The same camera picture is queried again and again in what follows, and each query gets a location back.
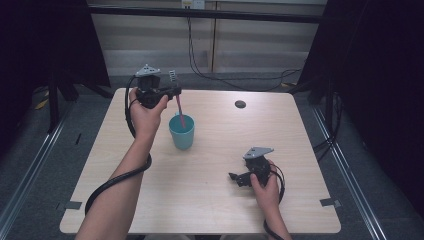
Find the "hand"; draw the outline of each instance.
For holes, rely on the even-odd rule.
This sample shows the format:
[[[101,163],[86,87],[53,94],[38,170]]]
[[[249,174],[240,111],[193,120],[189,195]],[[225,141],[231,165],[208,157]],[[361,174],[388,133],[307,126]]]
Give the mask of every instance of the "hand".
[[[271,170],[276,171],[274,163],[268,160],[271,165]],[[277,176],[271,173],[266,186],[262,186],[255,174],[250,175],[253,191],[256,195],[256,201],[262,211],[267,214],[271,212],[280,212],[279,210],[279,189],[277,183]]]
[[[143,107],[138,100],[135,100],[137,98],[136,92],[137,88],[133,88],[129,94],[130,102],[132,102],[130,106],[131,120],[136,131],[136,139],[143,136],[155,136],[160,125],[160,115],[167,107],[168,96],[163,96],[153,109],[148,109]]]

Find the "person's right hand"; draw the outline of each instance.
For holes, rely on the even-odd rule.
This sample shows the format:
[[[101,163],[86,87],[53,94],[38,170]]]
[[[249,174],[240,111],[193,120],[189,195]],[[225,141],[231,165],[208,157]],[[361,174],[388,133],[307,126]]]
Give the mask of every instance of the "person's right hand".
[[[268,160],[271,164],[271,170],[276,171],[274,163]],[[277,183],[277,176],[271,173],[266,186],[262,186],[255,174],[250,175],[250,181],[252,183],[253,191],[256,195],[256,201],[262,211],[267,214],[270,212],[280,212],[279,210],[279,188]]]

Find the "black backdrop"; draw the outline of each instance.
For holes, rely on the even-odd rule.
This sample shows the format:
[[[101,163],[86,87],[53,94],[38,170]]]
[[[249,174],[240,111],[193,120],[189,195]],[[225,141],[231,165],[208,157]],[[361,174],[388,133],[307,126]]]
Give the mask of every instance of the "black backdrop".
[[[329,0],[299,83],[328,83],[345,104],[364,143],[424,217],[424,2]]]
[[[33,90],[47,85],[53,71],[57,81],[110,85],[85,6],[85,0],[0,2],[1,153],[13,144]]]

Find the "black cable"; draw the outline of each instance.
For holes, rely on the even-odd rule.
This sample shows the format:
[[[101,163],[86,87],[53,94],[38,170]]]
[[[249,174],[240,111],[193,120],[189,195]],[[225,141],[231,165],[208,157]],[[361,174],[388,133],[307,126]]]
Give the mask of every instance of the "black cable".
[[[127,121],[128,124],[128,128],[130,129],[131,134],[133,135],[133,137],[135,137],[135,129],[134,126],[132,125],[132,121],[131,121],[131,112],[130,112],[130,107],[132,106],[132,104],[137,100],[134,99],[133,101],[131,101],[130,105],[128,105],[128,95],[129,95],[129,89],[131,86],[132,81],[135,79],[135,76],[132,76],[130,78],[130,80],[127,83],[127,87],[125,89],[125,120]],[[87,204],[85,205],[85,214],[87,215],[88,211],[91,208],[91,205],[93,205],[94,200],[96,200],[96,198],[102,193],[104,192],[106,189],[112,187],[113,185],[122,182],[125,179],[128,179],[130,177],[136,176],[139,173],[142,173],[144,171],[146,171],[150,166],[152,165],[152,156],[149,155],[147,156],[147,162],[146,164],[144,164],[143,166],[141,166],[140,168],[134,169],[130,172],[121,174],[115,178],[112,178],[110,180],[108,180],[107,182],[105,182],[104,184],[102,184],[100,187],[98,187],[88,198],[87,200]]]
[[[129,91],[132,81],[135,79],[135,76],[133,75],[127,82],[127,87],[125,88],[125,101],[124,101],[124,109],[125,109],[125,120],[128,125],[128,129],[131,132],[131,135],[135,138],[135,129],[131,122],[131,112],[130,112],[130,106],[128,106],[128,98],[129,98]]]
[[[196,59],[194,57],[194,48],[193,48],[193,39],[192,39],[192,36],[191,36],[191,19],[190,18],[187,18],[187,24],[188,24],[188,39],[189,39],[189,41],[188,41],[189,42],[188,52],[189,52],[190,68],[199,77],[202,77],[202,78],[205,78],[205,79],[208,79],[208,80],[220,81],[220,82],[225,83],[225,84],[227,84],[231,87],[235,87],[235,88],[243,90],[243,91],[268,92],[268,91],[272,91],[272,90],[280,87],[281,84],[283,83],[284,77],[290,76],[290,75],[301,70],[301,69],[288,69],[288,70],[283,71],[279,77],[270,77],[270,78],[228,78],[228,79],[223,79],[223,78],[206,76],[202,72],[200,72],[199,68],[197,67]],[[243,87],[240,87],[238,85],[235,85],[235,84],[228,82],[228,81],[234,81],[234,80],[277,80],[277,79],[280,79],[278,84],[276,84],[275,86],[270,87],[268,89],[261,89],[261,90],[247,89],[247,88],[243,88]]]
[[[91,205],[93,205],[94,200],[96,200],[96,198],[102,193],[104,192],[106,189],[112,187],[113,185],[122,182],[123,180],[133,177],[139,173],[142,173],[144,171],[146,171],[150,166],[152,165],[152,157],[149,156],[147,157],[147,162],[146,164],[144,164],[142,167],[137,168],[135,170],[132,170],[130,172],[124,173],[122,175],[119,175],[115,178],[112,178],[110,180],[108,180],[107,182],[105,182],[104,184],[102,184],[100,187],[98,187],[92,194],[91,196],[88,198],[87,200],[87,204],[85,205],[85,214],[87,215],[88,211],[91,208]]]
[[[334,109],[337,113],[337,123],[336,123],[335,129],[332,131],[333,134],[330,137],[328,137],[325,141],[323,141],[322,143],[320,143],[320,144],[318,144],[317,146],[314,147],[314,152],[317,153],[320,150],[322,150],[323,146],[328,144],[324,153],[317,159],[318,162],[320,162],[324,158],[324,156],[328,153],[328,151],[333,147],[333,145],[336,141],[336,138],[337,138],[337,133],[338,133],[339,128],[340,128],[340,122],[341,122],[342,111],[343,111],[343,104],[341,103],[340,97],[338,95],[336,95],[336,104],[334,106]]]
[[[281,184],[280,188],[281,189],[280,189],[280,193],[279,193],[279,196],[278,196],[278,203],[281,203],[281,200],[283,200],[283,196],[284,196],[284,192],[285,192],[284,174],[283,174],[283,171],[281,171],[281,169],[278,166],[276,166],[274,164],[270,164],[270,165],[276,167],[281,173],[281,176],[280,176],[280,174],[278,174],[276,171],[272,171],[272,170],[270,171],[272,174],[275,174],[278,177],[278,179],[280,180],[280,184]],[[271,228],[269,228],[268,223],[266,222],[266,219],[264,220],[263,227],[264,227],[265,231],[270,236],[272,236],[273,238],[275,238],[277,240],[284,240],[282,237],[280,237],[278,234],[276,234],[274,231],[272,231]]]

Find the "wooden table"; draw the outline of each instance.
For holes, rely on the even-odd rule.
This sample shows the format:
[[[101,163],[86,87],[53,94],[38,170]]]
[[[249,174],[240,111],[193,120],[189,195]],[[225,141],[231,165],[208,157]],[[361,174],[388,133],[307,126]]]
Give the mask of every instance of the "wooden table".
[[[133,141],[124,116],[125,89],[116,91],[60,229],[76,233],[90,194],[117,167]],[[237,100],[247,106],[239,109]],[[285,93],[183,90],[183,112],[195,120],[193,146],[174,147],[168,121],[178,111],[170,101],[144,174],[130,233],[264,233],[263,216],[253,190],[239,188],[229,172],[247,172],[242,156],[253,146],[271,147],[266,155],[286,179],[280,209],[291,233],[337,233],[334,206],[322,207],[329,193],[295,101]]]

